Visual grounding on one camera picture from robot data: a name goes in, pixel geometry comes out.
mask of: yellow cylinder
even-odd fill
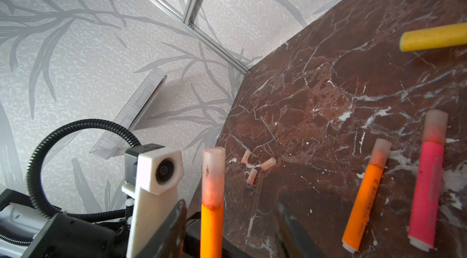
[[[399,42],[402,52],[467,44],[467,23],[405,32]]]

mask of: marble table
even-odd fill
[[[295,215],[327,257],[342,234],[377,138],[392,153],[354,257],[467,257],[467,46],[402,53],[408,30],[467,21],[467,0],[343,0],[251,69],[217,142],[226,149],[224,237],[274,257],[272,208]],[[436,250],[409,244],[423,120],[449,113]],[[240,159],[270,157],[253,186]],[[199,188],[190,211],[199,209]]]

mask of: pink marker body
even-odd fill
[[[427,252],[434,247],[435,242],[447,116],[446,112],[440,110],[430,110],[426,114],[413,196],[408,237],[413,246]]]

